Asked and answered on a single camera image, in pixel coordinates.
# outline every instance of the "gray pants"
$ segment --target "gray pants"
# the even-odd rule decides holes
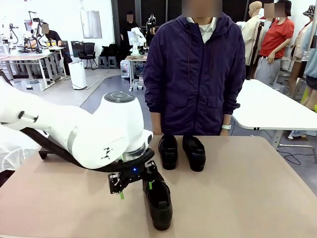
[[[272,86],[281,69],[282,59],[275,59],[269,64],[267,58],[260,58],[255,78],[268,86]]]

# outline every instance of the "purple jacket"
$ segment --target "purple jacket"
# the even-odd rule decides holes
[[[205,44],[198,24],[178,17],[151,42],[145,101],[150,112],[161,113],[164,134],[219,135],[223,115],[238,108],[244,79],[245,45],[229,16],[218,18]]]

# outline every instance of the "shoe heel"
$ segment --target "shoe heel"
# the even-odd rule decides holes
[[[162,163],[162,166],[165,170],[174,170],[176,168],[176,163],[175,164]]]
[[[155,222],[153,222],[153,226],[158,231],[166,231],[170,227],[171,222],[172,222],[172,220],[170,220],[168,223],[155,223]]]
[[[204,170],[204,167],[205,165],[201,165],[201,166],[197,166],[197,165],[192,165],[192,164],[189,164],[190,168],[192,171],[195,171],[195,172],[201,172]]]

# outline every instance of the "black leather shoe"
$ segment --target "black leather shoe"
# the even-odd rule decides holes
[[[201,172],[206,162],[205,148],[199,139],[193,136],[183,136],[183,150],[186,153],[190,168]]]
[[[143,181],[143,192],[147,197],[150,215],[153,226],[159,231],[165,231],[170,227],[173,207],[170,200],[170,191],[164,179],[152,182],[152,189],[147,181]]]
[[[158,151],[162,166],[166,170],[173,170],[177,163],[177,141],[173,135],[164,135],[158,144]]]

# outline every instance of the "black hat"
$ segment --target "black hat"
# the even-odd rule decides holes
[[[291,9],[292,9],[292,2],[289,0],[278,0],[277,3],[284,3],[285,4],[285,13],[287,16],[291,16]]]
[[[315,6],[314,5],[310,5],[308,10],[303,12],[303,15],[307,16],[307,17],[310,17],[310,18],[313,18],[314,15],[315,15]]]

